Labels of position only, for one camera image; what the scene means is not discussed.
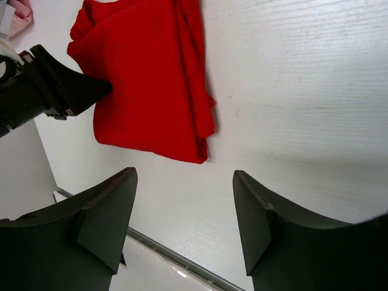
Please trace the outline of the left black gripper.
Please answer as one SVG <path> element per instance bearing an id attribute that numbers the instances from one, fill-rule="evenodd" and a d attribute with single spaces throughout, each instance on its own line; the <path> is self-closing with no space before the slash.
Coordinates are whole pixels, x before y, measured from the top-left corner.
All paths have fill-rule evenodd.
<path id="1" fill-rule="evenodd" d="M 42 113 L 57 120 L 78 116 L 112 92 L 108 81 L 66 67 L 42 45 L 30 51 L 33 61 L 21 66 L 1 56 L 1 137 Z"/>

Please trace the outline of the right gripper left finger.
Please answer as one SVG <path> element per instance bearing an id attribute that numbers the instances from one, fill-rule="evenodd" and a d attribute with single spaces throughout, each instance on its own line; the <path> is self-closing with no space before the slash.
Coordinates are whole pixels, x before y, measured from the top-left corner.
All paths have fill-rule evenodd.
<path id="1" fill-rule="evenodd" d="M 128 167 L 77 195 L 1 220 L 2 290 L 108 290 L 117 274 L 138 175 Z"/>

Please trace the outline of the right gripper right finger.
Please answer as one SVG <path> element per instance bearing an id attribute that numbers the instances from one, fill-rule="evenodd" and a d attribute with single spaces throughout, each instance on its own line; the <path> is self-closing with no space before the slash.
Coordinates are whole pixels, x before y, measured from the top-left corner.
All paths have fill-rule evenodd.
<path id="1" fill-rule="evenodd" d="M 351 224 L 233 174 L 246 273 L 255 290 L 386 290 L 387 215 Z"/>

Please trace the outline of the red t shirt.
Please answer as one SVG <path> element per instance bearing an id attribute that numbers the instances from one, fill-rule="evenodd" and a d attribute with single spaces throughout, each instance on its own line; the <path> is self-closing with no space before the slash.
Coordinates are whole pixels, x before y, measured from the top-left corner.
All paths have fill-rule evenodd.
<path id="1" fill-rule="evenodd" d="M 96 140 L 201 164 L 214 134 L 199 1 L 84 1 L 67 53 L 112 92 L 93 116 Z"/>

